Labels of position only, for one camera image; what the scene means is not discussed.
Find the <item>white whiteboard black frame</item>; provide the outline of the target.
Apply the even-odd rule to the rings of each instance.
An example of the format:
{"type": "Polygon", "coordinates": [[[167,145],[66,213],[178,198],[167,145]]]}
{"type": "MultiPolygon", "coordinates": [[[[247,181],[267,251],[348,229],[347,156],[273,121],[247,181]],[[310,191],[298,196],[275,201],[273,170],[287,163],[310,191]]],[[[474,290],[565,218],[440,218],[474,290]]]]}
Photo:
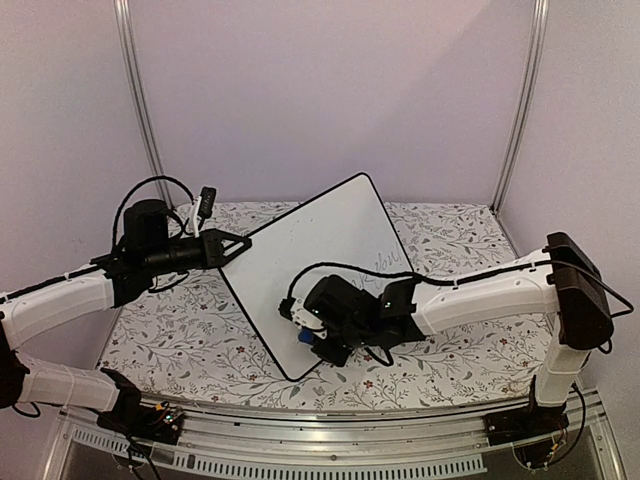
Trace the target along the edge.
{"type": "Polygon", "coordinates": [[[409,257],[372,179],[358,173],[250,234],[251,247],[220,274],[281,375],[290,382],[320,363],[281,316],[287,296],[303,299],[337,274],[378,294],[385,274],[409,272],[409,257]]]}

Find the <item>blue whiteboard eraser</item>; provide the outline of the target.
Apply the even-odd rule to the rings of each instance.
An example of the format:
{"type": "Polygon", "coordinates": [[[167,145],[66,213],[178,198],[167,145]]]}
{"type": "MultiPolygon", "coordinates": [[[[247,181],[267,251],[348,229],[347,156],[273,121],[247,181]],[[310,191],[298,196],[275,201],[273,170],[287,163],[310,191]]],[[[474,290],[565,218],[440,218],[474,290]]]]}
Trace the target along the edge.
{"type": "Polygon", "coordinates": [[[315,342],[316,335],[308,329],[301,329],[298,332],[297,339],[303,344],[312,346],[315,342]]]}

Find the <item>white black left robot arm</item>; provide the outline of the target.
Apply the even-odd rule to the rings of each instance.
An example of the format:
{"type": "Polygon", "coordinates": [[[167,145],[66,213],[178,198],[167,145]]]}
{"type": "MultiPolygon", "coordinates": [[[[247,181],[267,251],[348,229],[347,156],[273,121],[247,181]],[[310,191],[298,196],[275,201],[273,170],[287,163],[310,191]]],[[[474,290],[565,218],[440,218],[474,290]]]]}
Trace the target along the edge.
{"type": "Polygon", "coordinates": [[[183,221],[162,201],[116,215],[113,250],[78,270],[1,297],[1,406],[43,403],[108,413],[128,434],[148,426],[140,390],[111,370],[84,370],[20,354],[27,341],[82,316],[117,309],[153,292],[157,277],[220,269],[252,246],[247,236],[205,229],[213,203],[197,198],[183,221]]]}

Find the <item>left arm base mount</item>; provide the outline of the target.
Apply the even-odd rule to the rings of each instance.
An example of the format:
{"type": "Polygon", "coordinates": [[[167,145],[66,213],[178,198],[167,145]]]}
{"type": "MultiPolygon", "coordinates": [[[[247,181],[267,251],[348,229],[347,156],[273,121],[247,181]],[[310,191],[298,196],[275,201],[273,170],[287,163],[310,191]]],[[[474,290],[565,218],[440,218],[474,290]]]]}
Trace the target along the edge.
{"type": "Polygon", "coordinates": [[[121,373],[107,368],[100,372],[114,382],[118,395],[110,410],[97,414],[99,427],[124,436],[178,444],[184,424],[178,407],[170,407],[168,402],[162,402],[159,408],[143,405],[140,390],[121,373]]]}

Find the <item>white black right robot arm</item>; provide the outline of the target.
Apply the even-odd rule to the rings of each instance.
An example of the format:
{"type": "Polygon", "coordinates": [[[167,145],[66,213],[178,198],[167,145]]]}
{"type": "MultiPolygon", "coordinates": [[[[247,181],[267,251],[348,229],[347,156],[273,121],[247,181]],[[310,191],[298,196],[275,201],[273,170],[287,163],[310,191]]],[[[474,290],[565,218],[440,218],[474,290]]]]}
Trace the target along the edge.
{"type": "Polygon", "coordinates": [[[614,332],[597,267],[565,233],[505,266],[452,280],[394,276],[374,295],[332,274],[319,280],[295,314],[311,320],[313,352],[343,365],[352,351],[389,351],[451,327],[524,314],[552,314],[553,340],[530,388],[517,427],[537,436],[552,424],[590,352],[614,332]]]}

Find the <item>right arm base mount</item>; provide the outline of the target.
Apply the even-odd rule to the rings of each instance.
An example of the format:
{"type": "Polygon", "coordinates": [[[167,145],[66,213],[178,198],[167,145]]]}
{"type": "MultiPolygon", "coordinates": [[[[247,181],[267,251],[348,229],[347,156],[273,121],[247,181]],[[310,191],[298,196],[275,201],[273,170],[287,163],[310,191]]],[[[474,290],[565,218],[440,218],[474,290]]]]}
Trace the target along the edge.
{"type": "Polygon", "coordinates": [[[569,420],[563,407],[525,406],[486,414],[483,424],[490,446],[510,444],[516,461],[535,470],[555,459],[569,420]]]}

